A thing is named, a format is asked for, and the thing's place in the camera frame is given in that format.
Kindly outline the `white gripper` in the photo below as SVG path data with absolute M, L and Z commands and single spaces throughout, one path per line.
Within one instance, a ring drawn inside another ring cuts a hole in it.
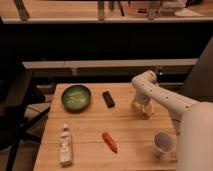
M 134 96 L 133 103 L 138 104 L 141 110 L 141 106 L 143 104 L 151 103 L 151 99 L 148 96 L 143 96 L 142 94 L 137 93 Z

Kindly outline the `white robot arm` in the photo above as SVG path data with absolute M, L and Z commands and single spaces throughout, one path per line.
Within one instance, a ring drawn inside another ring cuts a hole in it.
M 151 70 L 131 80 L 140 105 L 147 106 L 153 99 L 181 118 L 176 171 L 213 171 L 213 103 L 188 98 L 156 82 Z

